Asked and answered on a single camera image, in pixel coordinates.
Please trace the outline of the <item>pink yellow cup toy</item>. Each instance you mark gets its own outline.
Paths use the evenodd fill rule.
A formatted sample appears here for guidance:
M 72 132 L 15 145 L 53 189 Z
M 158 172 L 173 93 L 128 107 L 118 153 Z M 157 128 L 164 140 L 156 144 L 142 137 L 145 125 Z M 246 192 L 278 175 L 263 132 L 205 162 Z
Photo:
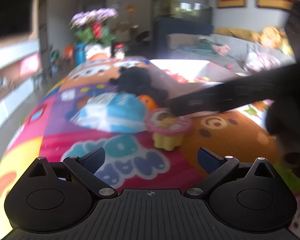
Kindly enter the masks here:
M 145 124 L 152 133 L 154 147 L 173 151 L 182 144 L 185 134 L 190 130 L 191 119 L 174 116 L 168 108 L 159 108 L 146 115 Z

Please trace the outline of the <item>orange pumpkin bottle toy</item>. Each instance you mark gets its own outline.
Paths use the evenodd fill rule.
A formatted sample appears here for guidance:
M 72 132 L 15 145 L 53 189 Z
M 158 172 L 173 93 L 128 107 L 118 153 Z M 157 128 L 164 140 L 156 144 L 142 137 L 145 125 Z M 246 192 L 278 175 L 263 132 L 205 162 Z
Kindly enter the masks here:
M 140 95 L 138 96 L 138 99 L 144 104 L 149 112 L 159 108 L 155 101 L 148 95 Z

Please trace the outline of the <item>pink cardboard box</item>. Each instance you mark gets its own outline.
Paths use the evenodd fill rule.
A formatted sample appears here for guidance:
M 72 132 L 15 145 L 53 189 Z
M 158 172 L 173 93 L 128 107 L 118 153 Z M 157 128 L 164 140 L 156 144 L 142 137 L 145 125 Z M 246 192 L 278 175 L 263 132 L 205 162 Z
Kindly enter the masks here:
M 167 91 L 169 99 L 240 78 L 206 60 L 156 59 L 148 70 L 152 86 Z

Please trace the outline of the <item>pink white clothes pile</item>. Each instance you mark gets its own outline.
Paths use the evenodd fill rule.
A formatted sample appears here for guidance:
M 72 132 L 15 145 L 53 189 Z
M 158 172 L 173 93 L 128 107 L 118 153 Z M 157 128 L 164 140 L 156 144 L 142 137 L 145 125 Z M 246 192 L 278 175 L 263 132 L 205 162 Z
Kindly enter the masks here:
M 275 69 L 280 66 L 280 61 L 267 53 L 251 51 L 244 62 L 244 70 L 250 73 L 259 73 Z

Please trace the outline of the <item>blue wet wipes pack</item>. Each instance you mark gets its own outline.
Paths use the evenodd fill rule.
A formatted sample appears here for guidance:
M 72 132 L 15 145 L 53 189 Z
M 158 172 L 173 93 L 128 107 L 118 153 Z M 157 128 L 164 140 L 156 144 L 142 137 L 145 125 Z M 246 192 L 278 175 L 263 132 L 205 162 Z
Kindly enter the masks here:
M 147 130 L 146 114 L 146 106 L 134 94 L 107 92 L 89 98 L 70 122 L 104 132 L 133 134 Z

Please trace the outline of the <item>blue water bottle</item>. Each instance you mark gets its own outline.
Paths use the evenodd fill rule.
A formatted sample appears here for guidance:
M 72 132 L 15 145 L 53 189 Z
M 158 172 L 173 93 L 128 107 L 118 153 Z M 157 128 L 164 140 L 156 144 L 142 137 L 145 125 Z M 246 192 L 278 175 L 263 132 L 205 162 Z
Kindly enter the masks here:
M 74 45 L 74 57 L 77 66 L 85 62 L 85 43 Z

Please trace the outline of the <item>colourful cartoon play mat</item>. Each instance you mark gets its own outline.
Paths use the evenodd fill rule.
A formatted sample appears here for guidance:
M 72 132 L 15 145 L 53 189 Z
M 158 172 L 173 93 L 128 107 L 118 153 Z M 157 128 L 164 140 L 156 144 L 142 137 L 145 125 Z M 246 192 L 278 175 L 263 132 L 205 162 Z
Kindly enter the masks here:
M 280 162 L 263 100 L 226 112 L 187 116 L 191 128 L 173 151 L 152 133 L 110 133 L 70 119 L 87 100 L 116 91 L 110 78 L 146 60 L 80 64 L 39 103 L 0 163 L 0 239 L 300 239 L 300 178 Z M 94 199 L 63 165 L 103 148 L 95 176 L 118 196 Z M 197 153 L 206 148 L 239 160 L 233 180 L 204 199 L 184 192 L 208 176 Z

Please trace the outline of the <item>red lid glass jar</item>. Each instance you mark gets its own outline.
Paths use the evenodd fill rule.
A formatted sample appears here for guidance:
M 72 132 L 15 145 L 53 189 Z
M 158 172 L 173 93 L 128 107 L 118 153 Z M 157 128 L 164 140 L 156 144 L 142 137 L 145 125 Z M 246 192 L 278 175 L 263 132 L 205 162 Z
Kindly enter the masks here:
M 122 60 L 125 58 L 125 45 L 117 44 L 114 47 L 114 57 L 118 60 Z

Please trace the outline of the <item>yellow duck plush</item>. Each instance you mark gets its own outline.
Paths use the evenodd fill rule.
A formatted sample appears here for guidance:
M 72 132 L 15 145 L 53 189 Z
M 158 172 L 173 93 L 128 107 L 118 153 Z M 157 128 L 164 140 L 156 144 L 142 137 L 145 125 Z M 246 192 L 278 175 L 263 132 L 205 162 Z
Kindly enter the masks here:
M 259 42 L 264 47 L 278 49 L 285 55 L 294 56 L 292 47 L 286 33 L 276 27 L 265 27 L 260 33 Z

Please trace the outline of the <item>black plush toy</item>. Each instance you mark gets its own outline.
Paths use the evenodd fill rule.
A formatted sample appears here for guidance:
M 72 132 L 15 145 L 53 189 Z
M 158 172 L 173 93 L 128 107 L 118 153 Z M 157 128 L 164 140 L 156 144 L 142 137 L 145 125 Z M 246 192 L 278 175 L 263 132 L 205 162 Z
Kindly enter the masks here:
M 152 86 L 152 80 L 147 68 L 121 67 L 118 78 L 110 78 L 109 83 L 116 86 L 118 93 L 129 93 L 136 96 L 147 95 L 159 107 L 165 107 L 168 92 Z

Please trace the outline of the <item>white tv cabinet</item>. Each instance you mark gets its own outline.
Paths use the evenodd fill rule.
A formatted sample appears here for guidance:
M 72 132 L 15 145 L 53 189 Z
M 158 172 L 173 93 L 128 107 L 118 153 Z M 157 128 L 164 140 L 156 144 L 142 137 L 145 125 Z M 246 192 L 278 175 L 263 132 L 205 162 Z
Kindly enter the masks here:
M 0 128 L 34 90 L 42 72 L 38 39 L 0 42 Z

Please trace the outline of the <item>mustard yellow pillow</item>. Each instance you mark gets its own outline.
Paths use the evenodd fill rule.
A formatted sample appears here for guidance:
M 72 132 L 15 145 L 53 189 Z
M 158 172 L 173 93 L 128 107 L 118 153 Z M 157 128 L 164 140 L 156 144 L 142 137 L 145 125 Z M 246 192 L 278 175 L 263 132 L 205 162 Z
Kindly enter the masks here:
M 235 37 L 250 42 L 259 42 L 262 36 L 262 33 L 258 33 L 253 30 L 230 28 L 230 27 L 222 27 L 222 28 L 214 29 L 213 33 L 218 35 L 223 35 L 223 36 Z

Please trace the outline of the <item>glass fish tank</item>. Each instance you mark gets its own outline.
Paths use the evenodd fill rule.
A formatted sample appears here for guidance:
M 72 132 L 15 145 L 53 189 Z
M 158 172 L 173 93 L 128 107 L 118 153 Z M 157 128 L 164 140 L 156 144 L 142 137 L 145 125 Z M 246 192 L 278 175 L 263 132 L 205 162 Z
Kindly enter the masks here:
M 153 0 L 153 16 L 212 23 L 212 8 L 209 0 Z

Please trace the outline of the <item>purple orchid flower pot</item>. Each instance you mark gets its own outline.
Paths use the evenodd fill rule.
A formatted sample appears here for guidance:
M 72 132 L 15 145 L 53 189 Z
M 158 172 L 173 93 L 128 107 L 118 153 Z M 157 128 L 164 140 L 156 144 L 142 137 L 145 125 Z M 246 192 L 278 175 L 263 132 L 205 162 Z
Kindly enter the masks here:
M 77 43 L 85 43 L 86 61 L 111 57 L 111 46 L 115 40 L 115 34 L 107 25 L 107 20 L 116 16 L 116 9 L 101 8 L 78 12 L 72 17 L 70 27 L 76 29 Z

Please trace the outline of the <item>green clothes on sofa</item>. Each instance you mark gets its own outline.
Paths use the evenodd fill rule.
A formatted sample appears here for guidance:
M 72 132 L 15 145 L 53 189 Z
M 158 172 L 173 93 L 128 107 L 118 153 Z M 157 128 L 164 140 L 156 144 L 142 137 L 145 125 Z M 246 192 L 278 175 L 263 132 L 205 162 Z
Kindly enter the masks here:
M 214 43 L 205 38 L 198 39 L 194 46 L 179 46 L 178 48 L 183 51 L 211 57 L 226 56 L 230 51 L 228 45 Z

